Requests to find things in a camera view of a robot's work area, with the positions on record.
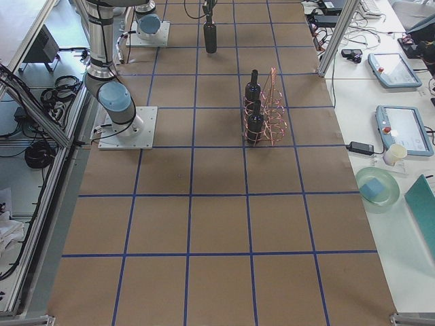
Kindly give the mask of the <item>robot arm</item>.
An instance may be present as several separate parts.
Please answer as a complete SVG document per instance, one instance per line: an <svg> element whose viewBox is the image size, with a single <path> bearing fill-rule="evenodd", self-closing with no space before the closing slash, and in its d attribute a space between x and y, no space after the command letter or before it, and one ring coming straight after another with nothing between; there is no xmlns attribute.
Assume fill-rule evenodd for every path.
<svg viewBox="0 0 435 326"><path fill-rule="evenodd" d="M203 1L201 5L203 13L196 16L188 12L186 1L183 4L185 14L190 19L200 20L205 18L203 25L205 42L208 41L208 38L216 40L216 25L213 21L213 9L216 4L217 1ZM143 36L156 34L162 25L162 20L156 13L155 1L146 1L144 5L135 7L134 17L137 23L137 34L142 34Z"/></svg>
<svg viewBox="0 0 435 326"><path fill-rule="evenodd" d="M115 7L142 5L145 1L87 1L90 64L84 78L87 90L105 108L114 133L111 137L135 139L143 129L143 120L126 86L114 72L113 21Z"/></svg>

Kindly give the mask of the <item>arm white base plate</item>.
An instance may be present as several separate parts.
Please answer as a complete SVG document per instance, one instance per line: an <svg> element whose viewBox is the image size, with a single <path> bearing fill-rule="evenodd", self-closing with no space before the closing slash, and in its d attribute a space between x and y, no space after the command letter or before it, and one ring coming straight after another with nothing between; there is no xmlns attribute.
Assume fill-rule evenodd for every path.
<svg viewBox="0 0 435 326"><path fill-rule="evenodd" d="M95 128L102 127L94 135L98 148L103 150L119 149L151 149L154 144L154 133L158 115L157 107L137 107L136 118L127 128L113 124L109 115L100 108Z"/></svg>
<svg viewBox="0 0 435 326"><path fill-rule="evenodd" d="M131 33L126 44L133 48L165 48L168 46L170 22L162 21L155 34Z"/></svg>

